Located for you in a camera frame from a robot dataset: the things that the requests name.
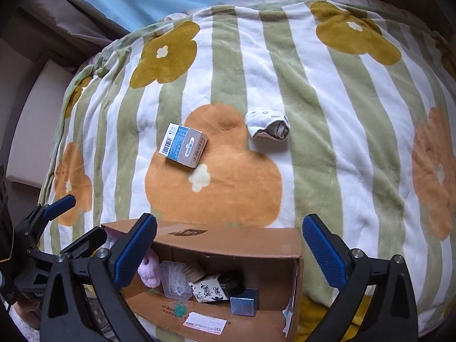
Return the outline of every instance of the white flower center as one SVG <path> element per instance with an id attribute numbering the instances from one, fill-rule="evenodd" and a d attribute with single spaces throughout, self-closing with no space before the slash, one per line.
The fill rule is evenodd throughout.
<path id="1" fill-rule="evenodd" d="M 157 50 L 157 59 L 164 58 L 168 55 L 168 47 L 165 45 Z"/>
<path id="2" fill-rule="evenodd" d="M 65 188 L 67 189 L 67 193 L 71 192 L 73 187 L 71 186 L 70 179 L 65 183 Z"/>
<path id="3" fill-rule="evenodd" d="M 195 193 L 200 192 L 202 188 L 208 186 L 211 182 L 211 175 L 207 171 L 207 165 L 201 163 L 188 175 L 188 180 L 192 183 L 192 190 Z"/>
<path id="4" fill-rule="evenodd" d="M 440 185 L 442 185 L 443 180 L 445 180 L 445 172 L 443 171 L 442 163 L 440 163 L 435 169 L 435 174 L 437 175 L 437 179 L 439 179 Z"/>
<path id="5" fill-rule="evenodd" d="M 360 25 L 356 24 L 355 22 L 347 22 L 347 24 L 349 25 L 349 27 L 351 29 L 354 29 L 355 31 L 358 31 L 358 32 L 363 31 L 363 28 Z"/>

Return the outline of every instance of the blue and white box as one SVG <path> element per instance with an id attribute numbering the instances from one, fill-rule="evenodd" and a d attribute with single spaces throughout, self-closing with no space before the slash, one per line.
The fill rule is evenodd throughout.
<path id="1" fill-rule="evenodd" d="M 159 153 L 184 166 L 198 166 L 207 135 L 201 131 L 170 123 L 161 143 Z"/>

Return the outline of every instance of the wall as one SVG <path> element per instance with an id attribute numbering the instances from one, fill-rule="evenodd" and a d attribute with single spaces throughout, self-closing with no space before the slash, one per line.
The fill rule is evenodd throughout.
<path id="1" fill-rule="evenodd" d="M 0 148 L 15 99 L 35 63 L 0 39 Z"/>

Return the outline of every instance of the bed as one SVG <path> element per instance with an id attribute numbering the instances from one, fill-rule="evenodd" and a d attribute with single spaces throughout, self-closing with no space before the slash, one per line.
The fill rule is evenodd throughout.
<path id="1" fill-rule="evenodd" d="M 420 0 L 384 1 L 420 11 Z M 435 329 L 456 293 L 454 16 L 423 1 L 441 8 L 417 18 L 379 0 L 226 1 L 108 45 L 63 97 L 40 203 L 71 192 L 78 205 L 42 249 L 144 211 L 264 227 L 316 212 L 351 248 L 404 255 L 420 334 Z M 288 142 L 248 138 L 243 115 L 257 106 L 288 116 Z M 204 168 L 158 155 L 169 122 L 209 135 Z M 308 249 L 304 275 L 298 341 L 336 296 Z"/>

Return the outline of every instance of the cardboard box flap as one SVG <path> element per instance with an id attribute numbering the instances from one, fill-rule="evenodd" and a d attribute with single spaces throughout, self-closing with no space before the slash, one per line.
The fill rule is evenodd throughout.
<path id="1" fill-rule="evenodd" d="M 104 224 L 127 233 L 136 220 Z M 295 228 L 217 227 L 160 222 L 155 243 L 236 257 L 301 258 L 302 238 Z"/>

